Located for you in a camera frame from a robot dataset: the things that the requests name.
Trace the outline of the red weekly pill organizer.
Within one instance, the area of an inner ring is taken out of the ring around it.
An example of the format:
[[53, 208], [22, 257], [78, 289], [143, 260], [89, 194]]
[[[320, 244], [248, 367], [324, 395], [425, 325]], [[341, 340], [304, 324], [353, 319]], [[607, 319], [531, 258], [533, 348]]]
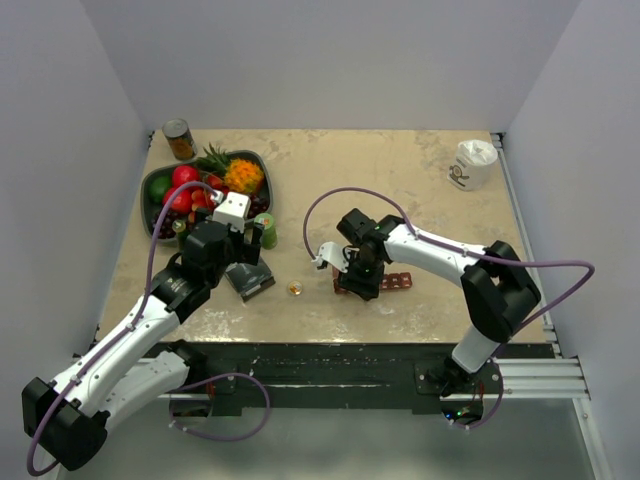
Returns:
[[[338, 284], [340, 271], [332, 269], [332, 281], [334, 293], [338, 295], [350, 294], [350, 291], [341, 288]], [[397, 290], [407, 290], [413, 286], [412, 276], [409, 272], [385, 274], [379, 285], [380, 292], [391, 292]]]

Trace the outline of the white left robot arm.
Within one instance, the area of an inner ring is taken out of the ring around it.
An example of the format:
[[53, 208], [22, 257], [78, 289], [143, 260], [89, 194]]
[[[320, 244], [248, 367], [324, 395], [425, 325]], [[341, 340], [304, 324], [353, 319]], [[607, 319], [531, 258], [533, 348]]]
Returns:
[[205, 365], [174, 351], [160, 354], [149, 367], [134, 367], [210, 299], [229, 266], [257, 264], [264, 229], [254, 227], [247, 238], [244, 226], [243, 221], [198, 223], [183, 250], [148, 276], [142, 296], [114, 330], [53, 379], [35, 377], [24, 387], [30, 475], [51, 470], [35, 467], [37, 448], [51, 455], [53, 467], [78, 470], [98, 453], [119, 421], [164, 392], [196, 392], [205, 385]]

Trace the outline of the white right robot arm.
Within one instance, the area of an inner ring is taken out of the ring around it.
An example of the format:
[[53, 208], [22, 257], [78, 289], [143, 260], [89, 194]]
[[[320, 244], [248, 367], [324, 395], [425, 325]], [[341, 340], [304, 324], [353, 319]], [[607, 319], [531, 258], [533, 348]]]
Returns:
[[524, 324], [541, 300], [541, 293], [507, 243], [488, 247], [423, 234], [393, 215], [376, 222], [353, 209], [337, 224], [348, 241], [341, 259], [338, 286], [365, 301], [379, 296], [385, 266], [402, 263], [417, 267], [459, 287], [471, 326], [441, 367], [425, 377], [443, 397], [466, 393], [481, 380], [481, 369], [499, 347]]

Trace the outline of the green cylindrical can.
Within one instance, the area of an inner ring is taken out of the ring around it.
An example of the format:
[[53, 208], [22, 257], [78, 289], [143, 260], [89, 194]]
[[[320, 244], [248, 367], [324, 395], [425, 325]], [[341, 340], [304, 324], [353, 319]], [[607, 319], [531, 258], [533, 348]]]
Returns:
[[267, 250], [274, 249], [278, 244], [275, 218], [270, 213], [260, 213], [254, 218], [254, 226], [261, 231], [261, 246]]

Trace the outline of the black razor box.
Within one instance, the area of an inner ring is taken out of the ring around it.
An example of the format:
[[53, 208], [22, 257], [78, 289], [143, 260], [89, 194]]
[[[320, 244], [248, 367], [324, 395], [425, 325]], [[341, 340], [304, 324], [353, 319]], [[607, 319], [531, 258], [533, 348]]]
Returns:
[[256, 265], [230, 265], [225, 271], [225, 277], [243, 302], [249, 301], [275, 284], [273, 272], [262, 258]]

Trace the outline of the orange horned melon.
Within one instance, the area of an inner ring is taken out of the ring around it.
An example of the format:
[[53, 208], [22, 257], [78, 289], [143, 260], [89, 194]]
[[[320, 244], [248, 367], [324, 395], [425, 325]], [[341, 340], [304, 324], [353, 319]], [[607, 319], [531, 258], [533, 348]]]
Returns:
[[236, 193], [256, 194], [265, 180], [262, 168], [249, 160], [232, 159], [224, 176], [224, 184]]

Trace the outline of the red apple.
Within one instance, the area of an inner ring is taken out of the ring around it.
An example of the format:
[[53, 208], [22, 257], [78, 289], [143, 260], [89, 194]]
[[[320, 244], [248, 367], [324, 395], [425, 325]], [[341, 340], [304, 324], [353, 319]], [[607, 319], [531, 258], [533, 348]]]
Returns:
[[[164, 194], [162, 199], [162, 205], [166, 205], [170, 197], [177, 190], [176, 187], [171, 187]], [[186, 215], [192, 211], [192, 192], [190, 189], [182, 190], [171, 203], [170, 209], [179, 214]]]
[[199, 182], [200, 174], [193, 166], [181, 165], [173, 170], [171, 180], [172, 186], [178, 188], [186, 183]]

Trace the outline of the dark grape bunch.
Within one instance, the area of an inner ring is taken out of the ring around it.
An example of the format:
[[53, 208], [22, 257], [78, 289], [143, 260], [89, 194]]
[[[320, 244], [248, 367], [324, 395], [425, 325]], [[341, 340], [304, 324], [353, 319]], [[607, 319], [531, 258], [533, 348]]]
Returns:
[[[161, 211], [158, 210], [153, 215], [152, 221], [151, 221], [151, 231], [154, 231], [156, 225], [159, 223], [158, 220], [159, 220], [160, 214], [161, 214]], [[173, 229], [173, 223], [176, 220], [182, 220], [183, 218], [184, 216], [179, 214], [178, 212], [169, 210], [163, 217], [162, 221], [159, 223], [160, 230], [159, 230], [158, 238], [162, 240], [173, 239], [176, 236], [176, 232]]]

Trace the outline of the green lime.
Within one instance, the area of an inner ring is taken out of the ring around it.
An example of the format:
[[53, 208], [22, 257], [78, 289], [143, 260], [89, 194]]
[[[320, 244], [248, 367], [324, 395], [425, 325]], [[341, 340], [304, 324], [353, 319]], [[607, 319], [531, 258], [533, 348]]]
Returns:
[[153, 204], [161, 204], [165, 194], [171, 189], [170, 176], [163, 175], [154, 178], [147, 187], [147, 198]]

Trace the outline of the dark green fruit tray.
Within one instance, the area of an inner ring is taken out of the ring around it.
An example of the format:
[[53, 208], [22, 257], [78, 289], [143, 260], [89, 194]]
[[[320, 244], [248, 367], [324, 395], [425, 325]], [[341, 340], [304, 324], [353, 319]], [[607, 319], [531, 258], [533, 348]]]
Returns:
[[[154, 231], [160, 212], [173, 191], [183, 183], [199, 180], [223, 193], [242, 193], [250, 197], [248, 219], [267, 213], [273, 207], [273, 188], [262, 158], [255, 152], [226, 152], [213, 146], [205, 155], [183, 165], [161, 167], [148, 174], [141, 186], [141, 217], [145, 231]], [[172, 223], [183, 220], [194, 226], [198, 209], [215, 209], [213, 198], [201, 187], [191, 187], [178, 195], [160, 227], [159, 242], [177, 244]]]

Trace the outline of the tin can with fruit label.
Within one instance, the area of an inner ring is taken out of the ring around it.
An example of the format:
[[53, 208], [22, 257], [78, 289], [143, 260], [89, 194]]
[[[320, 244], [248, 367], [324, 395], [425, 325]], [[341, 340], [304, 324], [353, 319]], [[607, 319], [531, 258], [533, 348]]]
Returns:
[[196, 155], [197, 149], [188, 123], [184, 119], [167, 121], [162, 126], [162, 132], [177, 160], [188, 161]]

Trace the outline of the white paper roll pack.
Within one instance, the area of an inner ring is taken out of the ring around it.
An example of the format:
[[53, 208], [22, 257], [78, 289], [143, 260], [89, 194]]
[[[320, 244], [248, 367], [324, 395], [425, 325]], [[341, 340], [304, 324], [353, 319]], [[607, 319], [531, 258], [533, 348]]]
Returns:
[[492, 143], [465, 140], [458, 144], [454, 160], [447, 171], [447, 179], [462, 191], [480, 189], [489, 179], [498, 152]]

